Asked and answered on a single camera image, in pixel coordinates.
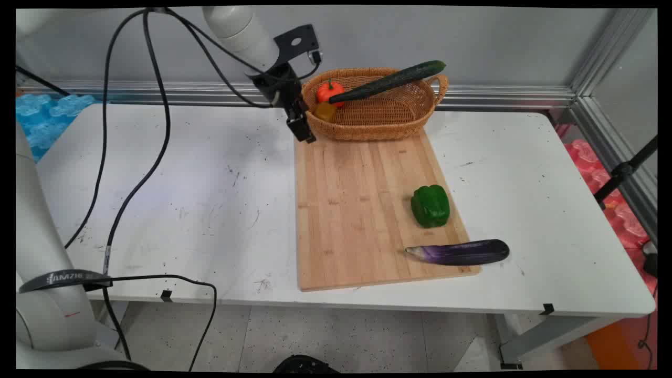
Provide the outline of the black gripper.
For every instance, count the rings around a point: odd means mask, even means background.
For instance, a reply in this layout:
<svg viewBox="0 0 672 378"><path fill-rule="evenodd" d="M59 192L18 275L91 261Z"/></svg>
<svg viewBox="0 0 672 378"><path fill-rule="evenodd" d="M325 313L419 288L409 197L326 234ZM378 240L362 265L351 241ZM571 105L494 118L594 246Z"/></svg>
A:
<svg viewBox="0 0 672 378"><path fill-rule="evenodd" d="M302 96L302 84L289 62L278 64L265 74L253 75L252 83L268 101L268 104L254 103L253 106L285 108L287 127L296 140L300 143L317 140L307 121L309 108Z"/></svg>

